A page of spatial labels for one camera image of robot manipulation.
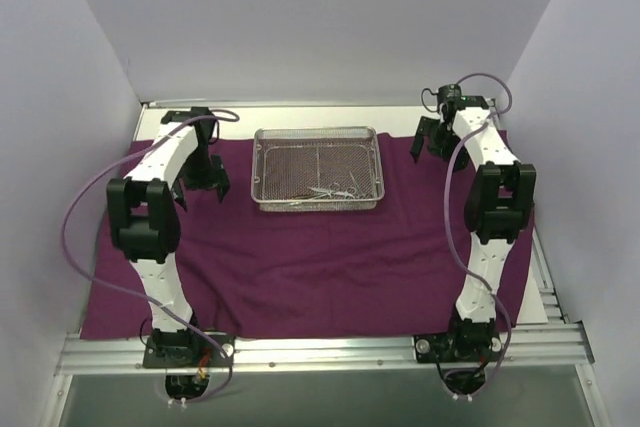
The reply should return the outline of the purple cloth wrap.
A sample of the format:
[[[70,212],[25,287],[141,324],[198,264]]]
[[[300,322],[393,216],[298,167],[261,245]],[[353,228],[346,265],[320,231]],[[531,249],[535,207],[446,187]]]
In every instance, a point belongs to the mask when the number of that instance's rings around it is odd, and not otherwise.
[[[247,338],[329,338],[433,333],[461,290],[446,241],[446,163],[409,138],[379,138],[385,195],[357,212],[267,213],[250,196],[252,144],[213,150],[230,176],[222,203],[187,193],[180,211],[179,277],[199,323]],[[462,208],[473,171],[453,180],[453,232],[469,250]]]

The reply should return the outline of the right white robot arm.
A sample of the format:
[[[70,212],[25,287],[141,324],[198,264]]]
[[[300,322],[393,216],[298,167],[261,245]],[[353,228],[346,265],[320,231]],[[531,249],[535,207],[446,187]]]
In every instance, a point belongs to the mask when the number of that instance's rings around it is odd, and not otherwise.
[[[484,97],[465,95],[450,84],[436,98],[435,109],[419,120],[410,154],[418,159],[429,152],[447,163],[444,228],[462,284],[449,319],[430,336],[444,343],[450,356],[464,360],[480,345],[490,347],[498,327],[515,324],[503,283],[532,219],[537,172],[511,150]],[[462,208],[469,250],[462,253],[454,238],[452,195],[454,176],[465,167],[473,173]]]

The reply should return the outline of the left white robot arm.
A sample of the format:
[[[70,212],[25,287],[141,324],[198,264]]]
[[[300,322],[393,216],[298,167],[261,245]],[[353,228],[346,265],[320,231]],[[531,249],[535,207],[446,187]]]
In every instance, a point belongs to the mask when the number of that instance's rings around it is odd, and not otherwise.
[[[220,122],[238,120],[230,111],[201,106],[167,112],[133,168],[106,188],[112,244],[138,274],[152,313],[152,334],[167,342],[166,355],[179,366],[200,358],[202,342],[194,335],[194,311],[178,273],[177,209],[187,208],[187,190],[213,191],[219,201],[229,192],[221,157],[209,148],[219,137]]]

